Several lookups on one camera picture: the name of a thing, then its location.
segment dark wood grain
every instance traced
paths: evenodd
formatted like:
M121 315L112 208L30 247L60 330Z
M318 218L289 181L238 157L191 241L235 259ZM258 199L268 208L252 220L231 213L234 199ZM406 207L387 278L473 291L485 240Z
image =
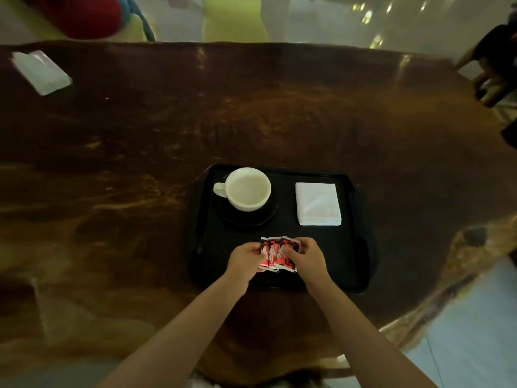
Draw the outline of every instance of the dark wood grain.
M74 85L39 97L9 61L35 49ZM517 211L517 152L446 59L56 42L0 47L0 84L0 279L36 289L1 317L4 372L126 356L181 311L198 293L179 250L187 190L216 162L340 171L365 190L380 265L352 299L378 327L435 290L457 231ZM254 292L199 368L255 384L340 354L307 294Z

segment cup handle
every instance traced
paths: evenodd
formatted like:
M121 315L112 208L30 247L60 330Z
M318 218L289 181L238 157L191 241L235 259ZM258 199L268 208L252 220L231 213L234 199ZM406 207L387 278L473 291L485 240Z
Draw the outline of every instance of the cup handle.
M214 184L214 193L217 195L217 196L221 196L222 198L228 198L228 196L226 195L226 190L225 190L225 183L224 182L217 182Z

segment white cup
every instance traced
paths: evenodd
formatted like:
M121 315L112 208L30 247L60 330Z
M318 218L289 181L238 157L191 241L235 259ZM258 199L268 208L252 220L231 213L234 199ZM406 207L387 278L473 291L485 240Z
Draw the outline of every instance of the white cup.
M214 193L227 198L241 211L255 211L266 204L271 194L271 182L260 170L240 168L232 171L226 182L214 184Z

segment napkin on table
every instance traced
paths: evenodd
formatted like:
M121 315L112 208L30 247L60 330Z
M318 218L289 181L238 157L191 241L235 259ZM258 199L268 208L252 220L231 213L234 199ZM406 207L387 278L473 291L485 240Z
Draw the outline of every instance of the napkin on table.
M296 210L302 226L339 226L338 193L333 183L297 182Z

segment black saucer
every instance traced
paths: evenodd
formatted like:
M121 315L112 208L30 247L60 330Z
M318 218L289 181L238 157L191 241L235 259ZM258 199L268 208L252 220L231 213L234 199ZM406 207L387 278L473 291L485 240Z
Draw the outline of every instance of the black saucer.
M228 199L217 195L215 198L218 213L224 218L224 220L236 226L260 226L271 219L278 208L278 195L275 189L271 190L271 195L269 195L269 199L267 199L266 204L259 209L250 212L244 212L235 208L230 204Z

